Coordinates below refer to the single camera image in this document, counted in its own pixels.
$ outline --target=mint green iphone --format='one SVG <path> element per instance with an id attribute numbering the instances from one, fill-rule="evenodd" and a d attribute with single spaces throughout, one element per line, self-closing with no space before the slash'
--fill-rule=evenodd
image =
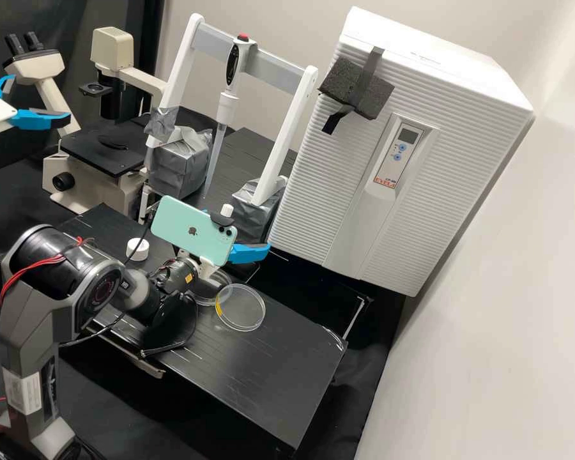
<path id="1" fill-rule="evenodd" d="M 236 239 L 236 227 L 221 227 L 207 213 L 171 196 L 160 200 L 151 232 L 217 266 L 227 262 Z"/>

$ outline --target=white appliance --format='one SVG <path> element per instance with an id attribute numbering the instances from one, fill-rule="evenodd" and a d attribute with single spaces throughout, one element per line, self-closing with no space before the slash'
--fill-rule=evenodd
<path id="1" fill-rule="evenodd" d="M 503 159 L 532 106 L 490 57 L 352 8 L 333 62 L 395 86 L 377 119 L 320 95 L 270 231 L 279 249 L 335 272 L 415 296 Z"/>

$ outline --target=ribbed panel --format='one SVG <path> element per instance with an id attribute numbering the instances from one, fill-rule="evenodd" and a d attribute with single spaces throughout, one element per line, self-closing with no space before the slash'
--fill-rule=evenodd
<path id="1" fill-rule="evenodd" d="M 339 43 L 339 56 L 363 65 L 367 53 Z M 377 74 L 395 89 L 376 120 L 350 114 L 326 135 L 321 128 L 339 104 L 318 98 L 270 241 L 323 263 L 391 113 L 421 120 L 439 137 L 362 277 L 415 295 L 531 114 L 386 59 Z"/>

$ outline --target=petri dish lid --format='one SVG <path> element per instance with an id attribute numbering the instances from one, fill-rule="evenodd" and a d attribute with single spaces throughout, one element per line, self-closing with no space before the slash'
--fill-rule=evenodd
<path id="1" fill-rule="evenodd" d="M 215 297 L 222 288 L 232 283 L 232 279 L 224 270 L 217 270 L 208 280 L 197 279 L 190 288 L 190 293 L 198 305 L 209 307 L 215 305 Z"/>
<path id="2" fill-rule="evenodd" d="M 245 284 L 228 284 L 215 298 L 215 312 L 226 326 L 250 332 L 262 324 L 266 307 L 255 289 Z"/>

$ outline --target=black strap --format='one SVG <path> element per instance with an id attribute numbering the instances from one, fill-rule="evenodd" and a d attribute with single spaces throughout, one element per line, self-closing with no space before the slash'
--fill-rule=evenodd
<path id="1" fill-rule="evenodd" d="M 349 100 L 347 104 L 344 104 L 336 113 L 330 115 L 326 120 L 326 124 L 321 129 L 326 134 L 332 134 L 334 128 L 337 127 L 341 118 L 350 112 L 353 112 L 360 100 L 364 96 L 364 92 L 369 87 L 375 69 L 381 60 L 381 55 L 383 54 L 383 48 L 373 47 L 371 53 L 369 54 L 366 64 L 362 68 L 362 73 L 360 74 L 356 85 L 349 94 Z"/>

